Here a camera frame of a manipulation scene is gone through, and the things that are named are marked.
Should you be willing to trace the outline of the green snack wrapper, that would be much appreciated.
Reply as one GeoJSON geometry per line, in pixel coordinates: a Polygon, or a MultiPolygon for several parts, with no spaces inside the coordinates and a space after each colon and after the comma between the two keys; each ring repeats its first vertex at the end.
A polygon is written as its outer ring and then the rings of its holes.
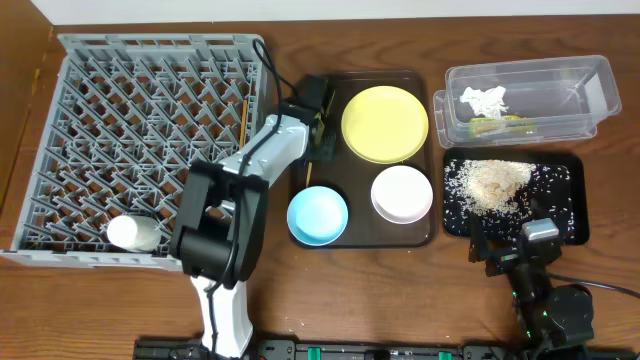
{"type": "Polygon", "coordinates": [[[471,138],[481,138],[505,133],[533,134],[535,131],[536,127],[527,117],[505,115],[500,119],[472,118],[468,133],[471,138]]]}

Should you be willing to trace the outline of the white tissue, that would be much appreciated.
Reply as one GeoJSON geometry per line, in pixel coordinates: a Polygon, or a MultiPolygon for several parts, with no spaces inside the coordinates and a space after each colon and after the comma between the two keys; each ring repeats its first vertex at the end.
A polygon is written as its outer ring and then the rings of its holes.
{"type": "Polygon", "coordinates": [[[505,93],[506,89],[502,86],[486,91],[467,87],[459,100],[461,103],[469,104],[477,117],[501,119],[508,110],[503,100],[505,93]]]}

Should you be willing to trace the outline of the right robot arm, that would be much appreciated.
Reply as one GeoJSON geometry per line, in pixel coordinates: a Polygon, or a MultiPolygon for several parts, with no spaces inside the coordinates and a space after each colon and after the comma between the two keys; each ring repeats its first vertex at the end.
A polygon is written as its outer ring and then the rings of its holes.
{"type": "Polygon", "coordinates": [[[529,339],[509,359],[587,357],[584,344],[594,337],[592,295],[582,285],[553,286],[546,271],[561,247],[559,229],[549,218],[523,224],[512,244],[502,246],[486,237],[478,216],[470,216],[469,261],[483,261],[488,277],[508,277],[518,323],[529,339]]]}

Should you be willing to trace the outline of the white cup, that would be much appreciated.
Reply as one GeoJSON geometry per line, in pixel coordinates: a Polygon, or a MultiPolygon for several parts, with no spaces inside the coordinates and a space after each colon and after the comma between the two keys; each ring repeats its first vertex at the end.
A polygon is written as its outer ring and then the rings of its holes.
{"type": "Polygon", "coordinates": [[[119,215],[107,225],[107,238],[115,246],[131,252],[152,252],[162,233],[157,220],[141,215],[119,215]]]}

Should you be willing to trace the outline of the white bowl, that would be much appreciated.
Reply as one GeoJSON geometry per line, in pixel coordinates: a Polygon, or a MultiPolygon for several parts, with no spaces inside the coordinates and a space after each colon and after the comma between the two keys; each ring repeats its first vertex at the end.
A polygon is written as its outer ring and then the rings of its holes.
{"type": "Polygon", "coordinates": [[[386,168],[374,179],[370,191],[376,212],[394,224],[411,224],[431,209],[434,194],[428,178],[414,167],[386,168]]]}

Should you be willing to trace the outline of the rice and food scraps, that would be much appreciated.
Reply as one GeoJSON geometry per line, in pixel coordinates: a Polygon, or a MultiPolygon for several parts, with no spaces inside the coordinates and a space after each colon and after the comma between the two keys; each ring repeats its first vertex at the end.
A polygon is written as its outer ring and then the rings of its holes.
{"type": "Polygon", "coordinates": [[[559,165],[453,159],[444,167],[444,228],[468,237],[474,214],[487,238],[512,240],[524,223],[550,218],[569,242],[576,236],[570,180],[559,165]]]}

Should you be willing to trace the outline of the light blue bowl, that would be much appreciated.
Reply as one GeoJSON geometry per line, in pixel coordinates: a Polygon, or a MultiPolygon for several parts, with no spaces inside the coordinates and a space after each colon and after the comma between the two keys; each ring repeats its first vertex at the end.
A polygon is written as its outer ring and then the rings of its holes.
{"type": "Polygon", "coordinates": [[[344,198],[325,186],[312,186],[297,193],[286,213],[291,235],[300,243],[326,246],[345,231],[349,210],[344,198]]]}

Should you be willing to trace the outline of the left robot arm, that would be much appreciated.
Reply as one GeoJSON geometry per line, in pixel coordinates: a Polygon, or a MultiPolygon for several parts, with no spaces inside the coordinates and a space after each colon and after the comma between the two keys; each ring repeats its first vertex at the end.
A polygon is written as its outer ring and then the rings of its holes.
{"type": "Polygon", "coordinates": [[[198,345],[177,348],[172,358],[239,359],[245,353],[253,334],[246,282],[262,250],[269,189],[288,167],[332,158],[335,138],[324,121],[334,95],[328,77],[306,75],[238,152],[191,165],[170,254],[198,293],[205,328],[198,345]]]}

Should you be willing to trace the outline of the yellow plate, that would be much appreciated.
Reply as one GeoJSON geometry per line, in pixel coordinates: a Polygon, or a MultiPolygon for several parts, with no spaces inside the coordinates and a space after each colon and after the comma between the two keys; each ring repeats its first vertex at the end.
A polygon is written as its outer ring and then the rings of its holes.
{"type": "Polygon", "coordinates": [[[360,158],[392,164],[413,156],[429,132],[427,112],[409,91],[375,86],[357,93],[341,118],[346,145],[360,158]]]}

